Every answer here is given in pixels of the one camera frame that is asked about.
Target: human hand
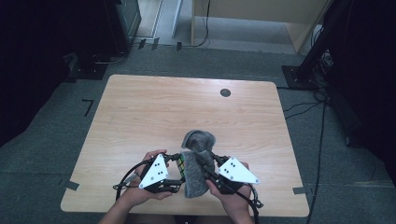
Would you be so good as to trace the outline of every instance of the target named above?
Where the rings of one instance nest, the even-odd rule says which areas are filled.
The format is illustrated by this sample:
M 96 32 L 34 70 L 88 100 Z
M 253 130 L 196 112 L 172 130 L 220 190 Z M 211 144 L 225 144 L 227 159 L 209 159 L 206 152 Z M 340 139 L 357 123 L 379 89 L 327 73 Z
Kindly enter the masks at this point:
M 158 149 L 155 151 L 150 151 L 146 154 L 143 161 L 150 159 L 151 157 L 155 157 L 160 153 L 166 153 L 166 149 Z M 135 173 L 140 175 L 144 169 L 145 165 L 141 165 L 140 167 L 136 168 Z M 166 197 L 172 195 L 171 192 L 161 192 L 161 193 L 150 193 L 145 189 L 140 189 L 138 187 L 140 178 L 135 178 L 131 181 L 130 186 L 136 188 L 127 188 L 123 192 L 123 194 L 119 197 L 118 200 L 111 206 L 108 212 L 105 214 L 104 217 L 99 221 L 100 224 L 102 223 L 111 223 L 111 224 L 121 224 L 125 222 L 125 219 L 131 209 L 141 203 L 146 202 L 148 199 L 156 199 L 162 200 Z
M 242 162 L 242 164 L 248 168 L 247 163 Z M 248 202 L 245 199 L 237 194 L 221 194 L 210 180 L 206 180 L 206 184 L 210 189 L 210 193 L 221 201 L 224 211 L 235 224 L 253 223 L 248 211 Z M 250 198 L 251 188 L 249 186 L 243 185 L 238 191 L 245 197 Z
M 166 149 L 158 149 L 155 151 L 150 151 L 146 154 L 146 156 L 143 158 L 143 161 L 149 160 L 152 157 L 156 157 L 157 155 L 161 153 L 166 153 Z M 144 170 L 146 165 L 141 165 L 136 168 L 134 171 L 138 176 L 140 176 Z M 162 200 L 164 198 L 167 198 L 172 195 L 172 192 L 166 191 L 166 192 L 161 192 L 161 193 L 151 193 L 148 192 L 145 189 L 140 189 L 139 186 L 140 178 L 137 177 L 131 183 L 129 186 L 133 188 L 127 188 L 127 190 L 124 191 L 124 193 L 121 195 L 121 198 L 126 198 L 125 201 L 129 205 L 131 205 L 131 208 L 134 206 L 137 206 L 141 203 L 146 202 L 149 199 L 156 199 L 156 200 Z

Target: gray plush toy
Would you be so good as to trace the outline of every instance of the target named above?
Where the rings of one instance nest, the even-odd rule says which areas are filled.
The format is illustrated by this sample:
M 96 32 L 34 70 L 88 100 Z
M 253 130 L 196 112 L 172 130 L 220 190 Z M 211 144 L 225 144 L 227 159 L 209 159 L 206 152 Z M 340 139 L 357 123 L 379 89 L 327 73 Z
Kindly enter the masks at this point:
M 186 134 L 181 145 L 189 150 L 182 151 L 184 159 L 185 197 L 195 198 L 205 194 L 208 187 L 205 182 L 205 171 L 196 161 L 197 154 L 215 171 L 215 163 L 209 153 L 216 143 L 213 134 L 200 130 L 192 130 Z

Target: table leg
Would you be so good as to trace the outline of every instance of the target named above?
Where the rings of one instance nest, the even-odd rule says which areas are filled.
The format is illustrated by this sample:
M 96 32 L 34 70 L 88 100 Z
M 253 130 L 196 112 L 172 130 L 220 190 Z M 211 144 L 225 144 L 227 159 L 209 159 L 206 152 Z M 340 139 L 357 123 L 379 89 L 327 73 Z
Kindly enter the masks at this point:
M 191 45 L 194 46 L 194 35 L 195 35 L 195 0 L 192 0 L 191 10 Z
M 178 0 L 175 18 L 174 18 L 174 26 L 173 26 L 173 30 L 172 30 L 172 38 L 175 36 L 175 30 L 177 27 L 178 16 L 180 15 L 180 10 L 181 10 L 182 6 L 183 6 L 183 0 Z
M 300 53 L 303 49 L 305 41 L 311 36 L 312 32 L 314 32 L 316 26 L 321 23 L 323 20 L 324 14 L 327 11 L 327 8 L 330 6 L 331 1 L 327 0 L 323 6 L 318 6 L 317 10 L 312 15 L 311 23 L 300 24 L 300 23 L 285 23 L 286 29 L 288 31 L 290 40 L 296 52 Z

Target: finger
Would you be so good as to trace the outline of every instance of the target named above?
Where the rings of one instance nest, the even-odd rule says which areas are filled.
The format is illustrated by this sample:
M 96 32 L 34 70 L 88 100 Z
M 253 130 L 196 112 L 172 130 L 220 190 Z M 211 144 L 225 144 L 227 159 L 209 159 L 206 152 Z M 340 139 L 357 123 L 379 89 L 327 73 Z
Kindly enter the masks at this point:
M 167 197 L 172 196 L 172 195 L 173 195 L 172 192 L 166 191 L 166 192 L 157 193 L 157 194 L 155 194 L 154 197 L 157 200 L 162 200 L 162 199 L 167 198 Z
M 216 188 L 215 184 L 212 181 L 206 180 L 206 184 L 209 187 L 209 190 L 210 190 L 211 194 L 213 194 L 215 196 L 219 194 L 218 188 Z
M 248 163 L 247 162 L 241 161 L 241 163 L 248 169 Z
M 143 161 L 148 160 L 151 157 L 155 157 L 161 153 L 166 153 L 166 149 L 157 149 L 155 151 L 150 151 L 150 152 L 146 153 L 146 156 L 145 156 L 145 158 L 143 158 Z

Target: table top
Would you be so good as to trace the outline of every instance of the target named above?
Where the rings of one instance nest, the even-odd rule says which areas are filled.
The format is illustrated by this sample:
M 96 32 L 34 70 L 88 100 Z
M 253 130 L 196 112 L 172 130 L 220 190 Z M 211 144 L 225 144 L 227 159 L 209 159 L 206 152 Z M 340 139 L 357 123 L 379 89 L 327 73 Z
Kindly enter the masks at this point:
M 222 96 L 223 89 L 231 95 Z M 66 189 L 62 209 L 107 212 L 115 202 L 112 186 L 146 152 L 178 153 L 185 134 L 197 129 L 216 136 L 215 154 L 246 161 L 260 179 L 255 185 L 264 203 L 260 216 L 308 215 L 305 194 L 293 192 L 303 184 L 274 83 L 126 75 L 113 75 L 106 85 L 70 179 L 80 186 Z M 168 171 L 170 178 L 180 178 L 175 163 Z M 170 198 L 137 206 L 134 213 L 225 215 L 210 192 L 186 199 L 183 186 Z

